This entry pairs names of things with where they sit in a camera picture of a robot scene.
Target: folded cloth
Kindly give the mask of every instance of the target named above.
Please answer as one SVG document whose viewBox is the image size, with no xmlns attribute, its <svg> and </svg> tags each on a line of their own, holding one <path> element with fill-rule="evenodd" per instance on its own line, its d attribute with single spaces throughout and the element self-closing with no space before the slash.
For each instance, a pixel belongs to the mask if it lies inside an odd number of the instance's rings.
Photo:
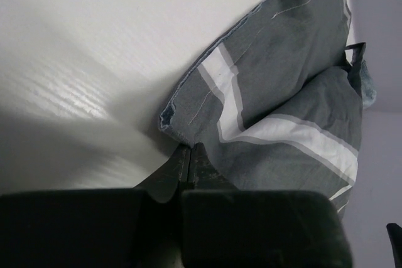
<svg viewBox="0 0 402 268">
<path fill-rule="evenodd" d="M 361 145 L 364 44 L 346 0 L 265 0 L 190 67 L 160 129 L 240 189 L 311 190 L 343 213 Z"/>
</svg>

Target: fabric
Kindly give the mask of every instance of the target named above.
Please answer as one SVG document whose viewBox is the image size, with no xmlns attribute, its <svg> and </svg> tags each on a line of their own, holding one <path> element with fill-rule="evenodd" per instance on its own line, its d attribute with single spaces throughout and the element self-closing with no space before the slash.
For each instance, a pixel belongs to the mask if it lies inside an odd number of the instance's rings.
<svg viewBox="0 0 402 268">
<path fill-rule="evenodd" d="M 346 206 L 361 144 L 364 44 L 346 0 L 265 0 L 190 67 L 160 115 L 240 189 L 311 190 Z"/>
</svg>

